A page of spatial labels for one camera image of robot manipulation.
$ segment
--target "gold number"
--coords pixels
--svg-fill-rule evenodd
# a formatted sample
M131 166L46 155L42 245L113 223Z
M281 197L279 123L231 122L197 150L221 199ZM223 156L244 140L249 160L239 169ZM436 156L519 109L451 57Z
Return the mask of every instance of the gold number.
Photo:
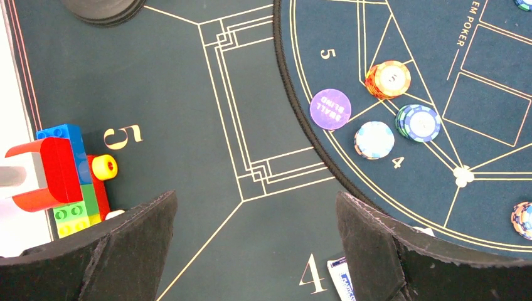
M324 60L328 60L331 57L331 55L332 57L336 57L336 51L334 49L327 49L327 51L322 50L320 54L321 54L321 58Z
M115 130L114 129L109 129L109 130L106 130L105 133L104 133L104 143L105 145L107 145L108 148L110 149L113 149L113 150L119 150L119 149L123 149L125 147L125 145L127 144L127 140L128 140L128 136L127 136L127 131L126 129L131 129L133 130L133 139L135 139L135 142L140 142L142 141L142 137L141 137L141 129L139 128L138 125L131 125L130 127L123 127L119 130L123 131L125 133L125 140L122 141L122 142L117 142L117 143L113 143L113 144L108 144L105 139L109 136L113 136L115 134Z
M307 270L309 267L311 268L312 281L303 282L303 278L305 277L305 274L307 273ZM299 280L299 285L314 283L314 288L316 288L316 291L314 293L311 293L311 295L313 295L315 293L325 292L327 290L326 288L323 288L321 286L321 280L324 280L324 279L325 278L319 278L319 275L317 273L317 268L316 268L316 261L314 261L314 254L311 254L309 261L307 261L307 266L305 267L305 270L303 271L303 276L301 276L301 280Z
M391 161L394 163L393 168L398 169L399 167L401 167L401 163L403 162L404 159L405 159L404 157L392 159Z

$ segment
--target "printed number 5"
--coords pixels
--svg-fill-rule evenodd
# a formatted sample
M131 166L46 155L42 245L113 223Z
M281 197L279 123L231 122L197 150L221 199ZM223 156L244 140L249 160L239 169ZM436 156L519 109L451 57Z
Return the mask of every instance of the printed number 5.
M334 49L328 49L327 52L325 52L325 50L321 51L321 57L324 60L328 60L331 57L331 55L333 57L336 57L336 51Z

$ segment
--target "poker chip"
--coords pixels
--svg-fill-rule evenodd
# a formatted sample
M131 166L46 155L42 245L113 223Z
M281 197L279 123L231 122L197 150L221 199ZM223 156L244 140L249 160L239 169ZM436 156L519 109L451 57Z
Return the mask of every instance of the poker chip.
M351 102L342 91L321 90L312 98L310 113L312 120L320 128L338 130L351 118Z
M429 142L438 136L442 120L435 110L423 105L406 105L395 117L399 133L416 142Z
M399 61L385 61L372 66L366 74L366 88L379 99L403 95L410 87L412 77L408 68Z
M523 11L532 10L532 0L514 0L514 2L517 7L522 9Z
M380 121L370 121L362 125L354 135L354 149L368 160L386 157L395 144L389 126Z
M514 206L510 221L517 233L532 240L532 203L522 202Z

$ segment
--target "light blue poker chip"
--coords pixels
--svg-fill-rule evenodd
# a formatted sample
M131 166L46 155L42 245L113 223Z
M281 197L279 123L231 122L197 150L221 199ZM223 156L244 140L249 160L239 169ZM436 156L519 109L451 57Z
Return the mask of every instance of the light blue poker chip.
M357 153L366 159L386 157L394 144L395 138L390 127L380 121L363 124L354 137Z

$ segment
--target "black round object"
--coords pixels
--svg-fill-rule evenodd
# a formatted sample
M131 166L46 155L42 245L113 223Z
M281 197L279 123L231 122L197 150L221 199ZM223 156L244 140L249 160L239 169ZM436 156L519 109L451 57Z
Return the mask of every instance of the black round object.
M133 18L146 0L61 0L78 19L98 27L111 27Z

